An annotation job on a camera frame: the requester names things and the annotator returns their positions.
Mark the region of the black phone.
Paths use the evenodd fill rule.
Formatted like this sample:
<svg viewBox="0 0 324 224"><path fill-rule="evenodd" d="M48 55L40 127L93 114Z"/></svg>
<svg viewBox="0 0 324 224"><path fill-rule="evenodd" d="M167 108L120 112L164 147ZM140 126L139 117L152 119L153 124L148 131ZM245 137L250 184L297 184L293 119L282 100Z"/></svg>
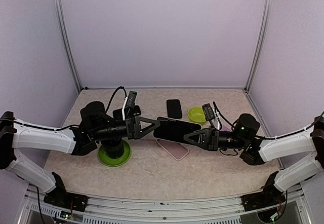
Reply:
<svg viewBox="0 0 324 224"><path fill-rule="evenodd" d="M165 117L157 117L156 120L160 122L160 126L153 131L153 136L157 139L177 143L188 144L188 142L184 140L184 135L202 129L200 124L182 120Z"/></svg>

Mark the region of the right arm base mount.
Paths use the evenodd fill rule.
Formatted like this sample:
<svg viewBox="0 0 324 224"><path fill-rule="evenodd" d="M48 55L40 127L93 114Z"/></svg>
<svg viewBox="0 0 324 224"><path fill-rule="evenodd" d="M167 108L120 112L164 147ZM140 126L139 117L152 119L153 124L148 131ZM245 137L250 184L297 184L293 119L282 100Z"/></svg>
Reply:
<svg viewBox="0 0 324 224"><path fill-rule="evenodd" d="M268 177L262 191L242 196L245 211L265 208L286 201L284 192L274 186L274 180L278 173L279 171L275 171Z"/></svg>

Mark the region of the green plate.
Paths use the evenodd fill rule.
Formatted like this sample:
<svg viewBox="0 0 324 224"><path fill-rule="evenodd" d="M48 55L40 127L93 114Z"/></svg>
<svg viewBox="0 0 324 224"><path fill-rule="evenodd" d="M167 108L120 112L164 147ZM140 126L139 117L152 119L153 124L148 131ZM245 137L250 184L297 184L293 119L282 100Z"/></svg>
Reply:
<svg viewBox="0 0 324 224"><path fill-rule="evenodd" d="M99 161L108 167L118 167L123 165L128 161L128 159L131 156L131 147L130 145L126 142L123 141L123 147L124 147L124 153L119 157L119 158L111 158L108 156L106 153L104 147L100 146L98 150L98 159Z"/></svg>

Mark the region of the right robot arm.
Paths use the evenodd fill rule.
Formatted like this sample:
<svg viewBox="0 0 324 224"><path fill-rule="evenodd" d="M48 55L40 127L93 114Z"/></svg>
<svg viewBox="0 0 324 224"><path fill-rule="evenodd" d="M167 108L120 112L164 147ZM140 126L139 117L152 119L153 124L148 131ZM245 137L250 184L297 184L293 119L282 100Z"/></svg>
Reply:
<svg viewBox="0 0 324 224"><path fill-rule="evenodd" d="M315 117L309 126L273 138L257 136L259 128L260 123L251 114L242 114L232 131L204 128L184 135L184 141L207 151L241 150L240 158L251 166L307 152L295 164L269 176L259 194L259 202L269 206L279 192L323 172L323 115Z"/></svg>

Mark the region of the right aluminium frame post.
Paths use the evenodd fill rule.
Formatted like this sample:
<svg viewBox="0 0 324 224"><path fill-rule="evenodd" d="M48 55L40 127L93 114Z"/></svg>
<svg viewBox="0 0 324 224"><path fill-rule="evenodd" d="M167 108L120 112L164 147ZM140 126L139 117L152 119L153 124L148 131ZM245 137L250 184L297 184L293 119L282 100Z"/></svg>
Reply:
<svg viewBox="0 0 324 224"><path fill-rule="evenodd" d="M256 43L256 48L253 56L253 61L251 65L251 69L249 72L249 76L245 85L245 91L247 93L250 92L252 88L252 84L257 72L260 56L262 53L262 47L264 44L265 36L266 36L266 30L267 30L267 25L268 25L268 20L269 20L269 15L270 15L270 10L271 10L271 4L272 0L265 0L264 3L264 8L263 8L263 13L262 13L262 19L261 19L261 26L258 34L258 39Z"/></svg>

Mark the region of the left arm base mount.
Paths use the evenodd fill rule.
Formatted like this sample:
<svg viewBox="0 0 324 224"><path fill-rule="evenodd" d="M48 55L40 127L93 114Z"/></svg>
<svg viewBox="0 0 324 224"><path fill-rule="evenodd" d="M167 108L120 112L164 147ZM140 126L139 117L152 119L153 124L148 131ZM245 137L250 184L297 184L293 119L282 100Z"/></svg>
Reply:
<svg viewBox="0 0 324 224"><path fill-rule="evenodd" d="M70 210L84 212L88 203L89 197L86 195L75 194L68 192L61 177L52 172L55 180L55 188L46 193L44 202L57 207L62 207Z"/></svg>

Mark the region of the dark green mug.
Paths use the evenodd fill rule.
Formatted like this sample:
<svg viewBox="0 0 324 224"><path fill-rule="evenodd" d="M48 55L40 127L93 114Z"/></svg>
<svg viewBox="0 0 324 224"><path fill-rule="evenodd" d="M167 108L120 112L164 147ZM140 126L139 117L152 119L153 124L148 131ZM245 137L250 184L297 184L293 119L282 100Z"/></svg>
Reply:
<svg viewBox="0 0 324 224"><path fill-rule="evenodd" d="M121 139L104 141L103 147L107 156L112 159L120 158L125 152Z"/></svg>

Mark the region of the green bowl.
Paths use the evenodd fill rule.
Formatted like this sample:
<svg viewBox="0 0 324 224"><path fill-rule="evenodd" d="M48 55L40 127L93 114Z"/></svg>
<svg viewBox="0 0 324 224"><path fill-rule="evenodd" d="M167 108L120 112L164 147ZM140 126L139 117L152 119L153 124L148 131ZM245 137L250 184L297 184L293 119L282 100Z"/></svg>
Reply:
<svg viewBox="0 0 324 224"><path fill-rule="evenodd" d="M188 118L191 122L201 125L206 123L206 117L201 106L190 108L188 111Z"/></svg>

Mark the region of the aluminium frame post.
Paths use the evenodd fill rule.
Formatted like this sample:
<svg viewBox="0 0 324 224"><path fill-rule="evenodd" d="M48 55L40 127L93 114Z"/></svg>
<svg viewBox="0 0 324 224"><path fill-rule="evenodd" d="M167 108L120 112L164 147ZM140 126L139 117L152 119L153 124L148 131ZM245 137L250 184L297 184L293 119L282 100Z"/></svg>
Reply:
<svg viewBox="0 0 324 224"><path fill-rule="evenodd" d="M264 44L265 36L266 36L266 30L267 30L267 25L268 25L268 20L269 20L269 15L270 15L270 10L271 10L271 4L272 0L265 0L264 3L264 8L263 8L263 13L262 13L262 19L261 19L261 26L258 34L258 39L256 43L256 48L253 56L253 61L251 65L251 69L249 72L249 76L245 85L245 91L247 93L250 92L252 88L252 84L257 72L260 56L262 53L262 47Z"/></svg>
<svg viewBox="0 0 324 224"><path fill-rule="evenodd" d="M76 65L74 62L69 38L68 38L68 33L67 33L67 28L65 24L65 19L64 19L64 12L63 12L63 6L61 0L54 0L54 5L56 8L56 13L57 13L57 19L59 23L59 28L61 32L61 37L62 37L62 42L63 46L65 49L67 61L68 61L68 66L71 71L72 79L76 88L76 91L80 93L82 91L82 84L80 82L80 78L76 69Z"/></svg>

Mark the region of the left aluminium frame post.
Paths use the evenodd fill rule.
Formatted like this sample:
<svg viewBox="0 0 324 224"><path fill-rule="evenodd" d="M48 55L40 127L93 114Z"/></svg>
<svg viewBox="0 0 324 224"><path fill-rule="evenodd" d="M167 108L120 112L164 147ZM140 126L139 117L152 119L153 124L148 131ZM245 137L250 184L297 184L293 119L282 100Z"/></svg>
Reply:
<svg viewBox="0 0 324 224"><path fill-rule="evenodd" d="M62 42L63 46L65 49L67 61L68 61L68 66L71 71L72 79L76 88L76 91L80 93L82 91L82 84L80 82L80 78L76 69L76 65L74 62L69 38L68 38L68 33L67 33L67 28L65 24L65 19L64 19L64 12L63 12L63 6L61 0L54 0L54 5L56 8L56 13L57 13L57 19L59 23L59 28L61 32L61 37L62 37Z"/></svg>

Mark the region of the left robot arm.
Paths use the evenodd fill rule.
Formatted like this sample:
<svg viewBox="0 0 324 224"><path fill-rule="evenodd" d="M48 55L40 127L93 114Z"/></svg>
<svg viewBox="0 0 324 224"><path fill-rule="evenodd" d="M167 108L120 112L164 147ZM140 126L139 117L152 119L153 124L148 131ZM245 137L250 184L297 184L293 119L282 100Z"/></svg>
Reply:
<svg viewBox="0 0 324 224"><path fill-rule="evenodd" d="M61 177L48 172L20 152L20 148L36 148L85 156L101 143L108 151L119 146L122 138L141 139L160 126L159 121L138 115L119 120L106 114L104 104L93 101L80 111L79 125L46 128L27 124L7 111L1 116L1 169L39 187L60 206L71 201Z"/></svg>

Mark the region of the purple phone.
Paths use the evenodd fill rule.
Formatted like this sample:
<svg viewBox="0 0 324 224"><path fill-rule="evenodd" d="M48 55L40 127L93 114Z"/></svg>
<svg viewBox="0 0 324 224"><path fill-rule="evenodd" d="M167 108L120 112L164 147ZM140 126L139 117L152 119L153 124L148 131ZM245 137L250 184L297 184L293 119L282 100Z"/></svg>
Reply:
<svg viewBox="0 0 324 224"><path fill-rule="evenodd" d="M221 131L231 131L231 128L226 127L225 125L222 125L222 127L220 127Z"/></svg>

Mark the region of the pink phone case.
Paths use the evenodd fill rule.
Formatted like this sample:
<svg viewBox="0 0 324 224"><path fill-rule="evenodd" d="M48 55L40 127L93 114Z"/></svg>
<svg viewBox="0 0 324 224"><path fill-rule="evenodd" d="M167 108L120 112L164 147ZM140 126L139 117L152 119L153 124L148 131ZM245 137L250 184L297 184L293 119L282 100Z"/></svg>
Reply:
<svg viewBox="0 0 324 224"><path fill-rule="evenodd" d="M190 153L186 146L177 142L157 139L156 143L176 161L181 161Z"/></svg>

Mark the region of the black phone case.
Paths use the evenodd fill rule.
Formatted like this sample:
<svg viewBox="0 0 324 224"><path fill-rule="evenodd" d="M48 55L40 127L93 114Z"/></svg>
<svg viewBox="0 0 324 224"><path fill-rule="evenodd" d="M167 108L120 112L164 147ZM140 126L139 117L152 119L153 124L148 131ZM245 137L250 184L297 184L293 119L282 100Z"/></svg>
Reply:
<svg viewBox="0 0 324 224"><path fill-rule="evenodd" d="M128 117L133 117L133 116L140 116L141 115L141 109L138 105L135 105L132 109L129 110ZM122 120L122 109L116 109L113 111L113 118L115 120Z"/></svg>
<svg viewBox="0 0 324 224"><path fill-rule="evenodd" d="M168 118L181 119L183 117L179 99L168 99L166 103Z"/></svg>

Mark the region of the aluminium front rail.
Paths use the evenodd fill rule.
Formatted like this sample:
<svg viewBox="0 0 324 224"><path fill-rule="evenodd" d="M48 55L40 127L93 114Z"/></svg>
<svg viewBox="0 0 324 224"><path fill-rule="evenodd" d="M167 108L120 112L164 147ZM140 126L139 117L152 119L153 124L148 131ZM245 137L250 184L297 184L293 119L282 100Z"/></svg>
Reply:
<svg viewBox="0 0 324 224"><path fill-rule="evenodd" d="M192 200L135 200L90 195L84 211L43 202L29 186L16 223L259 223L267 208L246 211L240 195Z"/></svg>

